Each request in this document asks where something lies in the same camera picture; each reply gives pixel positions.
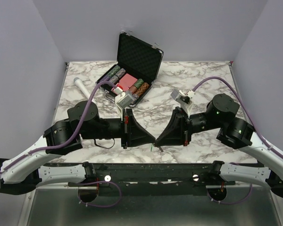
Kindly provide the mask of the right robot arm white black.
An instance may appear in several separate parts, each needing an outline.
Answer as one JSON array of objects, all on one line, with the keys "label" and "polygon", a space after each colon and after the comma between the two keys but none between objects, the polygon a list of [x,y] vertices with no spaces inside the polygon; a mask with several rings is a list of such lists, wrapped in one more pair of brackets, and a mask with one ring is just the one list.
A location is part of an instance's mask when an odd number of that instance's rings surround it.
[{"label": "right robot arm white black", "polygon": [[236,117],[240,105],[226,94],[215,95],[203,113],[192,114],[193,91],[184,94],[174,90],[172,98],[180,103],[172,111],[171,119],[156,139],[154,145],[187,146],[193,134],[219,129],[217,140],[227,147],[240,150],[256,158],[260,166],[242,166],[237,163],[214,161],[204,181],[209,185],[225,185],[237,181],[255,184],[270,189],[283,198],[283,152],[272,151],[260,140],[255,128],[244,119]]}]

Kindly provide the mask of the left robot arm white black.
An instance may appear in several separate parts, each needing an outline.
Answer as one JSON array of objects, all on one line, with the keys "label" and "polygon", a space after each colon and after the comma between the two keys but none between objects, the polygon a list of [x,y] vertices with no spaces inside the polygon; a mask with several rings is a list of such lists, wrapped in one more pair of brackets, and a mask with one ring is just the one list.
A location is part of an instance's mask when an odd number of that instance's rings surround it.
[{"label": "left robot arm white black", "polygon": [[43,185],[63,182],[92,185],[96,176],[90,163],[48,165],[51,160],[81,149],[82,139],[119,138],[124,149],[154,143],[155,137],[136,121],[131,109],[124,109],[119,118],[101,118],[94,103],[84,116],[86,104],[87,101],[82,101],[68,109],[67,119],[56,122],[17,157],[0,159],[0,193],[20,195]]}]

